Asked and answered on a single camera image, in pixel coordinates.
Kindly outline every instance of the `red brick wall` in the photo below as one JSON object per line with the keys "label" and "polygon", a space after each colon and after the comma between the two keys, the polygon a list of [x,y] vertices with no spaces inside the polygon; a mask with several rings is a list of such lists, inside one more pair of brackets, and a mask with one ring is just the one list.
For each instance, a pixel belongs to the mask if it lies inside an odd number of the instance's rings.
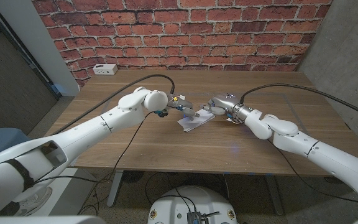
{"label": "red brick wall", "polygon": [[120,69],[293,71],[332,0],[33,1],[82,86]]}

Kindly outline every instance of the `table leg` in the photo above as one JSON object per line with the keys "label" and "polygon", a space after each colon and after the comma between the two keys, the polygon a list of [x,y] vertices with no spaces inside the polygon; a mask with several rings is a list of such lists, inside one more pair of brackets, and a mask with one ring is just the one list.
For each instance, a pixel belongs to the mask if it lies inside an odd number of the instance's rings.
{"label": "table leg", "polygon": [[274,212],[277,215],[284,215],[284,209],[278,192],[276,178],[270,175],[265,176],[265,180],[267,183],[268,191],[270,193],[270,197],[272,198]]}
{"label": "table leg", "polygon": [[112,207],[112,205],[114,205],[114,202],[117,199],[118,190],[119,190],[119,186],[121,183],[121,178],[122,178],[123,173],[124,173],[123,170],[117,170],[116,173],[114,174],[114,178],[112,179],[109,198],[107,200],[107,206],[109,206],[109,207]]}

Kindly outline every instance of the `white paper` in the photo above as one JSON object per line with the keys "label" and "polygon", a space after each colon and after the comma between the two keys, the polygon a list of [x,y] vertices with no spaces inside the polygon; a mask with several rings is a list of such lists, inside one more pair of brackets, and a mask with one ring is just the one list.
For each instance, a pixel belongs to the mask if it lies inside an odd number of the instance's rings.
{"label": "white paper", "polygon": [[191,120],[190,117],[186,117],[178,121],[178,123],[183,127],[184,132],[189,132],[215,118],[215,115],[206,110],[201,109],[197,111],[197,113],[200,115],[198,118]]}

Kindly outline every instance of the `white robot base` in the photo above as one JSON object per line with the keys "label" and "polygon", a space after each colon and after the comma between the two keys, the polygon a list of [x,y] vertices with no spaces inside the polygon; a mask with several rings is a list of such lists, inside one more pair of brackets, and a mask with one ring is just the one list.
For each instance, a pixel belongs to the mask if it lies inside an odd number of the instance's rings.
{"label": "white robot base", "polygon": [[[177,190],[182,197],[192,200],[195,206],[190,200],[179,197]],[[237,224],[233,206],[215,191],[194,185],[178,187],[177,190],[168,191],[153,203],[148,224]],[[184,200],[190,207],[190,213]]]}

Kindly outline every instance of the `black strap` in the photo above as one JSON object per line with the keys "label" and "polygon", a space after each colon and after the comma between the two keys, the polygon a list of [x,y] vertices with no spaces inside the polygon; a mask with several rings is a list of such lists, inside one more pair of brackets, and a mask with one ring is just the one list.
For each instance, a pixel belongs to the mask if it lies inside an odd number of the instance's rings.
{"label": "black strap", "polygon": [[19,161],[15,159],[9,159],[5,162],[13,166],[23,177],[24,179],[23,192],[29,189],[30,187],[34,186],[34,179],[30,177],[29,171]]}

